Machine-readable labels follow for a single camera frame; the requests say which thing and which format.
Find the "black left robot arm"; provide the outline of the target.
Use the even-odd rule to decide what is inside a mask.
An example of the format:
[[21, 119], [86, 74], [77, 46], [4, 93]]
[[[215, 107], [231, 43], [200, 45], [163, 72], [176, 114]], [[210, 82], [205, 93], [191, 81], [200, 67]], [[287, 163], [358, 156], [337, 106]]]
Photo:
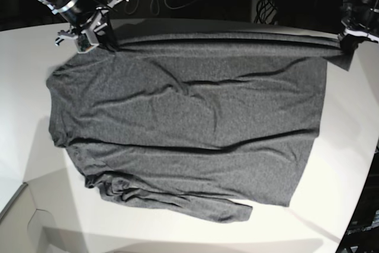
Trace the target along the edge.
[[378, 0], [343, 0], [340, 47], [353, 54], [364, 41], [378, 43]]

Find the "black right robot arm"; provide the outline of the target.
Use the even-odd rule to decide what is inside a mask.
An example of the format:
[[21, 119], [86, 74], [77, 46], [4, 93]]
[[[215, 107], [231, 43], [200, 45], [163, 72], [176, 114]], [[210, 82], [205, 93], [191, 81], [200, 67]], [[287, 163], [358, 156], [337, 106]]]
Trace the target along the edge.
[[56, 46], [65, 40], [74, 42], [78, 53], [88, 53], [96, 48], [115, 51], [118, 42], [111, 25], [111, 11], [129, 0], [37, 0], [62, 17], [69, 28], [60, 30], [54, 41]]

